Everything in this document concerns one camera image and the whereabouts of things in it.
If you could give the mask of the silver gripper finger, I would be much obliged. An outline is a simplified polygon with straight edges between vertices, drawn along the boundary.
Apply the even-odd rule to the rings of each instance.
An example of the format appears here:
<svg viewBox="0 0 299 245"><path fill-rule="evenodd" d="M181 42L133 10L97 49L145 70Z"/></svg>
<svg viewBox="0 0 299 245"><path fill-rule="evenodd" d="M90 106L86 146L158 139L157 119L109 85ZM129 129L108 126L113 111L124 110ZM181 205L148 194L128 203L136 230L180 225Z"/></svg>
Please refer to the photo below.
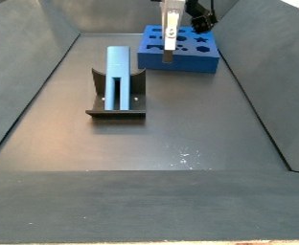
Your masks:
<svg viewBox="0 0 299 245"><path fill-rule="evenodd" d="M172 52L176 48L176 37L184 12L184 6L185 0L162 0L161 2L164 63L172 62Z"/></svg>

